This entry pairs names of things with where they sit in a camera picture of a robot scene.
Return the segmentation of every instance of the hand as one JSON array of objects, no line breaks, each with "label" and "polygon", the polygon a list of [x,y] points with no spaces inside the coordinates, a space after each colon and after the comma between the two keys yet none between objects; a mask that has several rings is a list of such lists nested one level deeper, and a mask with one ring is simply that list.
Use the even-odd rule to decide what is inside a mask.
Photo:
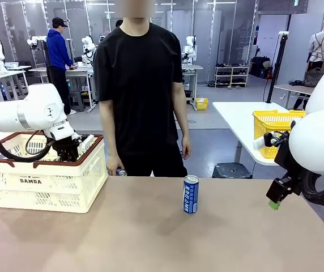
[{"label": "hand", "polygon": [[192,147],[191,147],[191,143],[190,143],[190,138],[184,136],[182,138],[182,158],[184,160],[187,160],[192,153]]},{"label": "hand", "polygon": [[118,168],[124,169],[122,161],[118,155],[109,156],[107,165],[108,165],[108,173],[111,176],[116,175],[116,171]]}]

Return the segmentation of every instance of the person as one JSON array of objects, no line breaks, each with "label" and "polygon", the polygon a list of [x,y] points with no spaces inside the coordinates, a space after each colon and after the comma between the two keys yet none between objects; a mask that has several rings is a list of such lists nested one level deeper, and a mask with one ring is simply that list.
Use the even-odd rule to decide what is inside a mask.
[{"label": "person", "polygon": [[[309,41],[309,63],[307,71],[319,68],[324,72],[324,21],[322,31],[314,34]],[[293,109],[297,110],[303,102],[303,110],[308,103],[310,95],[300,94],[294,104]]]},{"label": "person", "polygon": [[[185,177],[182,159],[191,155],[191,144],[181,46],[176,35],[148,22],[147,2],[153,1],[124,1],[132,13],[124,13],[123,24],[99,44],[95,55],[109,174],[122,168],[129,176],[153,171],[159,177]],[[182,151],[174,113],[183,134]]]},{"label": "person", "polygon": [[123,20],[116,21],[116,28],[120,27],[123,23]]},{"label": "person", "polygon": [[61,36],[67,25],[64,20],[55,17],[53,18],[53,29],[49,30],[46,43],[48,46],[49,58],[51,66],[48,66],[48,79],[52,82],[59,92],[60,98],[64,104],[64,112],[66,115],[75,114],[76,111],[70,108],[69,86],[66,82],[65,65],[69,66],[70,70],[75,69],[73,61],[67,53],[65,39]]}]

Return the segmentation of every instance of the black pants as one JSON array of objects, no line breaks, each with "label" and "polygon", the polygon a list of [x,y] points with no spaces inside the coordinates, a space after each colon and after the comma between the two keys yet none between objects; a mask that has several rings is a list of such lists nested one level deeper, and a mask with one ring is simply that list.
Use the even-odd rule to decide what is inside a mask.
[{"label": "black pants", "polygon": [[[323,61],[315,61],[315,62],[310,61],[308,64],[307,71],[313,70],[315,68],[322,68],[322,66],[323,66]],[[300,96],[310,98],[310,95],[306,95],[304,93],[301,93]],[[297,99],[296,103],[294,104],[293,109],[298,109],[299,106],[302,104],[302,102],[303,102],[303,110],[305,110],[305,107],[307,106],[307,103],[308,103],[308,99],[303,100],[303,98]]]},{"label": "black pants", "polygon": [[[51,78],[50,69],[52,69],[53,78]],[[48,67],[46,70],[49,82],[53,83],[59,92],[60,98],[64,103],[64,112],[68,115],[71,111],[69,100],[69,87],[66,82],[65,71],[58,67]]]},{"label": "black pants", "polygon": [[153,171],[155,177],[185,177],[182,156],[177,143],[158,148],[155,153],[145,155],[119,154],[128,176],[148,177]]}]

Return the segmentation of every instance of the desk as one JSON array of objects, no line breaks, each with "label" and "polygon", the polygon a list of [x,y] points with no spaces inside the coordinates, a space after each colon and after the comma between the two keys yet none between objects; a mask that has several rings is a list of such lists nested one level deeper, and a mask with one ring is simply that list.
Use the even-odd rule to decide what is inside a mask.
[{"label": "desk", "polygon": [[305,86],[292,86],[289,84],[275,85],[274,88],[287,91],[287,99],[285,101],[285,108],[288,108],[289,98],[292,92],[299,92],[305,95],[311,95],[314,91],[314,88],[305,87]]},{"label": "desk", "polygon": [[197,111],[196,107],[196,98],[197,98],[197,71],[203,70],[203,67],[199,65],[182,65],[182,69],[186,70],[182,72],[184,77],[190,77],[190,90],[191,97],[187,97],[187,101],[194,107],[195,111]]},{"label": "desk", "polygon": [[[26,86],[26,90],[28,93],[28,84],[27,84],[27,80],[26,80],[26,76],[25,76],[25,71],[0,71],[0,81],[1,81],[2,85],[4,86],[5,89],[7,89],[7,81],[10,82],[10,86],[11,86],[12,92],[14,94],[15,100],[18,100],[18,95],[16,92],[14,81],[16,81],[16,83],[17,83],[20,94],[21,95],[25,94],[25,92],[23,92],[23,87],[22,87],[21,81],[17,77],[17,75],[19,75],[19,74],[22,74],[24,77],[25,86]],[[7,100],[11,100],[11,96],[8,91],[6,91],[6,98],[7,98]]]},{"label": "desk", "polygon": [[153,177],[109,177],[87,214],[0,209],[0,271],[324,271],[323,221],[296,195],[273,211],[270,184],[202,178],[196,214]]},{"label": "desk", "polygon": [[18,67],[8,67],[9,70],[24,70],[24,69],[28,69],[28,68],[31,68],[31,66],[21,65]]},{"label": "desk", "polygon": [[[35,69],[30,69],[29,71],[31,72],[36,72],[39,73],[41,82],[43,81],[43,77],[47,78],[48,75],[46,73],[46,68],[41,67],[41,68],[35,68]],[[66,77],[67,78],[86,78],[86,82],[88,84],[88,96],[89,96],[89,103],[90,103],[90,109],[88,112],[91,112],[95,106],[96,106],[96,90],[95,90],[95,85],[94,85],[94,71],[92,67],[78,67],[75,70],[69,70],[66,69]]]},{"label": "desk", "polygon": [[265,102],[214,102],[212,103],[220,113],[230,129],[238,139],[235,162],[240,162],[241,149],[244,146],[253,159],[267,166],[277,166],[274,159],[266,159],[259,150],[253,149],[254,141],[254,117],[253,111],[273,111],[287,112],[286,109],[275,103]]}]

